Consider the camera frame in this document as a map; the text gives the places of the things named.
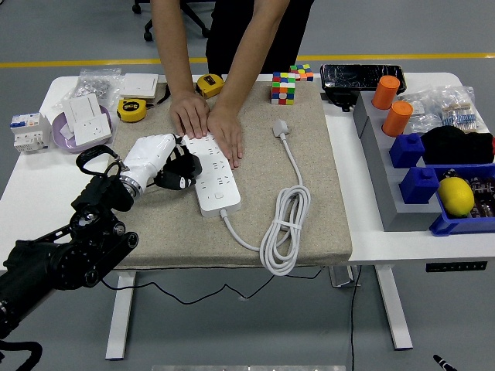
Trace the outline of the black-white robot right hand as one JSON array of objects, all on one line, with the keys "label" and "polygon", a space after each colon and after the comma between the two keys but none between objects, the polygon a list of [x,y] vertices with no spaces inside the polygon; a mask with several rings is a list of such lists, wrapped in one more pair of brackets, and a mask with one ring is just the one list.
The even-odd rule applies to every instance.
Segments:
[{"label": "black-white robot right hand", "polygon": [[438,363],[438,365],[444,370],[444,371],[457,371],[457,369],[446,362],[441,356],[434,354],[433,359]]}]

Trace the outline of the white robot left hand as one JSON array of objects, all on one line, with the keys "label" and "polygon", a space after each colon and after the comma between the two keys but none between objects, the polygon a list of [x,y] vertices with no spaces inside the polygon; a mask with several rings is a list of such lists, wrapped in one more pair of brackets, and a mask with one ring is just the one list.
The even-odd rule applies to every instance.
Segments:
[{"label": "white robot left hand", "polygon": [[126,170],[120,180],[135,199],[142,196],[147,185],[181,190],[196,183],[202,166],[199,158],[174,134],[139,138],[124,160]]}]

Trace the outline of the person's right hand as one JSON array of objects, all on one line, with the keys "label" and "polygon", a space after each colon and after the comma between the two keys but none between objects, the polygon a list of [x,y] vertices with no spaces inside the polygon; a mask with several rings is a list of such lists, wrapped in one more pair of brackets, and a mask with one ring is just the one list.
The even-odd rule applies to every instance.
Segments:
[{"label": "person's right hand", "polygon": [[207,135],[210,107],[198,93],[183,91],[172,94],[169,113],[178,135],[189,138]]}]

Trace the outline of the person's left hand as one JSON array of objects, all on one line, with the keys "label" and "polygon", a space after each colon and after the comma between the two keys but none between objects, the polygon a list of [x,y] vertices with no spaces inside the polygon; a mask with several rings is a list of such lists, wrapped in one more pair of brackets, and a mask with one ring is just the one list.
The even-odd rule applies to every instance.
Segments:
[{"label": "person's left hand", "polygon": [[228,160],[230,168],[238,168],[244,155],[242,127],[238,111],[216,104],[207,118],[207,127]]}]

